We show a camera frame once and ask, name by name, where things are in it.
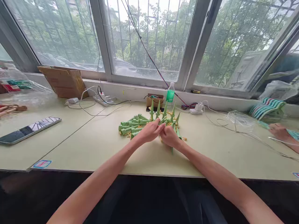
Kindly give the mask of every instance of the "window pane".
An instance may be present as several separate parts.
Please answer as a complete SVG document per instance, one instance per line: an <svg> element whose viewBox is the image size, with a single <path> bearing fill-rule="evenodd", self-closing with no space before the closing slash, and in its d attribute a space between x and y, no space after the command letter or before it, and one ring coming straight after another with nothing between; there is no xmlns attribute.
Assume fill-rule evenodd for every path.
<svg viewBox="0 0 299 224"><path fill-rule="evenodd" d="M11 57L8 55L4 47L0 44L0 60L12 61Z"/></svg>
<svg viewBox="0 0 299 224"><path fill-rule="evenodd" d="M223 0L194 84L243 90L298 3Z"/></svg>
<svg viewBox="0 0 299 224"><path fill-rule="evenodd" d="M147 56L121 0L108 5L116 75L162 80ZM164 79L178 80L196 0L127 0L143 43Z"/></svg>
<svg viewBox="0 0 299 224"><path fill-rule="evenodd" d="M88 0L6 3L43 65L104 71Z"/></svg>
<svg viewBox="0 0 299 224"><path fill-rule="evenodd" d="M257 92L263 93L265 91L266 86L272 81L282 81L285 83L292 84L293 86L299 85L299 40L291 47L289 52L283 56L281 61L272 69L270 75L268 75L267 79L260 85ZM284 91L289 88L288 85L284 85L283 83L279 83L280 87L277 90L268 91L268 93L273 92L270 97L276 98L280 95L284 95ZM288 103L299 104L299 95L286 100Z"/></svg>

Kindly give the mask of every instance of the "window sill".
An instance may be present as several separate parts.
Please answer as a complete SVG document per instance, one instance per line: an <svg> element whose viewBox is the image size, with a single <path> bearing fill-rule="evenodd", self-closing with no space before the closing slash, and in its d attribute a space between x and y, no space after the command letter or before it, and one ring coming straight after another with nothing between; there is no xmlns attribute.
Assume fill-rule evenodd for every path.
<svg viewBox="0 0 299 224"><path fill-rule="evenodd" d="M26 73L26 75L32 81L50 87L48 81L46 80L43 74ZM97 86L100 84L99 80L83 79L83 81L87 88ZM167 94L167 89L129 85L107 81L101 81L101 88L105 95L116 96L117 98L120 98L122 100L141 100L144 96L146 96L149 93L160 94L164 96L166 96ZM182 98L182 100L186 104L207 100L209 102L209 106L215 110L248 111L253 105L259 102L258 100L233 98L228 96L217 96L209 94L194 94L184 91L176 91L176 93ZM94 95L94 92L90 91L89 94L92 96ZM182 102L177 96L175 96L174 101L176 101L178 105L182 104ZM287 104L284 108L284 112L287 116L299 117L299 105Z"/></svg>

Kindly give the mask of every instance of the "sticker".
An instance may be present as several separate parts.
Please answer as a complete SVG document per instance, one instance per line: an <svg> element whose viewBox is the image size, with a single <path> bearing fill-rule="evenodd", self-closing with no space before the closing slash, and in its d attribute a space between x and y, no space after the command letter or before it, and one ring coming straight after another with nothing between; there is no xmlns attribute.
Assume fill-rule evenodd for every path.
<svg viewBox="0 0 299 224"><path fill-rule="evenodd" d="M299 173L293 173L299 179Z"/></svg>
<svg viewBox="0 0 299 224"><path fill-rule="evenodd" d="M40 160L36 164L34 164L33 167L43 169L46 168L51 162L51 160Z"/></svg>

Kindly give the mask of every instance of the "phone screen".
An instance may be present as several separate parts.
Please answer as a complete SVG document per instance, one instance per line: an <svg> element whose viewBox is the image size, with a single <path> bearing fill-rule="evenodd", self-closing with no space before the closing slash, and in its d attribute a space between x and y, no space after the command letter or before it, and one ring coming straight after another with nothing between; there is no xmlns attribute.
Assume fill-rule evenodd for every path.
<svg viewBox="0 0 299 224"><path fill-rule="evenodd" d="M37 132L42 128L45 129L46 127L50 126L52 123L56 122L59 119L60 118L56 118L56 117L47 117L45 119L42 119L41 121L37 121L31 125L23 127L17 131L14 131L8 135L0 137L0 142L5 142L5 143L15 142L33 132Z"/></svg>

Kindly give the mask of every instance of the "hand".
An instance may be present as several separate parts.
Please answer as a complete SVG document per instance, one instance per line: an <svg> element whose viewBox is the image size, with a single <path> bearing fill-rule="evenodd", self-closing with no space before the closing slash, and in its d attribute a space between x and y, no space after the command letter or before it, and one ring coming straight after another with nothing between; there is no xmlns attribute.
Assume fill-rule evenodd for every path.
<svg viewBox="0 0 299 224"><path fill-rule="evenodd" d="M162 141L169 145L170 147L176 148L178 144L181 142L181 139L178 137L178 135L175 133L173 127L167 126L165 127L161 132L160 136Z"/></svg>
<svg viewBox="0 0 299 224"><path fill-rule="evenodd" d="M155 121L149 122L146 126L140 131L140 133L133 139L138 139L142 144L146 142L151 142L158 137L160 132L165 127L165 123L159 125L160 118L157 118Z"/></svg>
<svg viewBox="0 0 299 224"><path fill-rule="evenodd" d="M292 136L288 133L287 129L280 123L269 124L269 132L271 132L278 140L289 142Z"/></svg>

